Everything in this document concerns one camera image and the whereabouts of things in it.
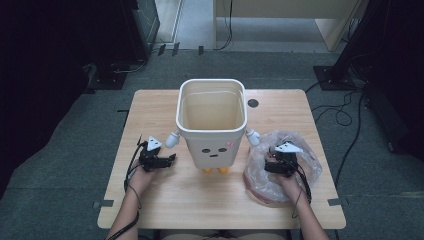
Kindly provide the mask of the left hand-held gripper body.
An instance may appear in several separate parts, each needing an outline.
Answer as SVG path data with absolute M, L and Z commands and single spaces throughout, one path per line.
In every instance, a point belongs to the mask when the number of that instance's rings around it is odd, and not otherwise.
M 162 143 L 150 136 L 142 144 L 142 151 L 139 156 L 139 163 L 145 172 L 151 172 L 153 169 L 163 167 L 163 161 L 158 157 Z

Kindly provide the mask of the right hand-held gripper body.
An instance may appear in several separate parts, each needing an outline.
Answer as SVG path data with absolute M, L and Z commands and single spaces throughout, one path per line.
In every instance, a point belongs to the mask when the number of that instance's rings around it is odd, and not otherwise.
M 269 162 L 279 163 L 284 167 L 285 177 L 292 176 L 298 170 L 297 153 L 303 150 L 291 141 L 285 141 L 282 144 L 269 148 Z

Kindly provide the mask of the clear plastic bag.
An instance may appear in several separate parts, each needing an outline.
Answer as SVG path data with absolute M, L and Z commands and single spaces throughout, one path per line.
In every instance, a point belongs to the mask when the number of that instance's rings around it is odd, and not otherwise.
M 314 185 L 323 171 L 315 153 L 299 133 L 273 130 L 262 135 L 259 138 L 259 144 L 249 150 L 243 180 L 250 194 L 266 205 L 276 205 L 289 200 L 276 178 L 281 174 L 270 173 L 264 169 L 265 163 L 270 160 L 269 148 L 278 146 L 285 141 L 291 141 L 303 150 L 302 153 L 297 153 L 299 166 L 293 175 L 305 188 L 309 199 L 311 199 L 310 187 Z

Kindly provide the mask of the person's left hand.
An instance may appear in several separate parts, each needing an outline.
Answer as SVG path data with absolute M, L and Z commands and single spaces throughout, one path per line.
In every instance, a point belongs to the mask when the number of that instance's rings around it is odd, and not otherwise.
M 139 164 L 134 163 L 130 168 L 131 178 L 129 185 L 141 195 L 151 184 L 158 171 L 146 172 Z

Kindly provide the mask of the person's right hand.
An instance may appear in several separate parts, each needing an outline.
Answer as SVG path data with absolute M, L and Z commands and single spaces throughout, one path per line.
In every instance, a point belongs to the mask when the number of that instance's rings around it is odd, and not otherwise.
M 292 202 L 295 202 L 302 192 L 296 177 L 294 175 L 292 175 L 291 177 L 277 175 L 276 178 L 277 181 L 281 184 L 284 193 L 289 197 Z

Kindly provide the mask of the black stand base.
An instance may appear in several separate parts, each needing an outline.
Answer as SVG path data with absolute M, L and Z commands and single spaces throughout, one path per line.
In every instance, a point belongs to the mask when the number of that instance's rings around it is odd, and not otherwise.
M 315 76 L 323 91 L 355 90 L 357 85 L 344 68 L 335 66 L 314 66 Z
M 88 73 L 87 88 L 91 90 L 121 90 L 126 76 L 126 73 L 111 73 L 104 77 L 97 69 L 91 69 Z

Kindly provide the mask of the dark equipment cabinet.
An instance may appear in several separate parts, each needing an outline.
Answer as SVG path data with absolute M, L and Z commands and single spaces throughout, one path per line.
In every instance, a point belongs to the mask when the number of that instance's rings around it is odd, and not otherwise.
M 155 0 L 96 0 L 96 46 L 110 62 L 146 62 L 160 20 Z

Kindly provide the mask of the beige wooden desk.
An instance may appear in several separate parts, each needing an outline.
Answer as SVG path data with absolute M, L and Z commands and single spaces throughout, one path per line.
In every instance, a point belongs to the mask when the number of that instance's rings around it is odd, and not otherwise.
M 361 18 L 369 0 L 213 0 L 213 43 L 217 19 L 303 18 L 314 19 L 329 51 L 335 51 L 353 18 Z

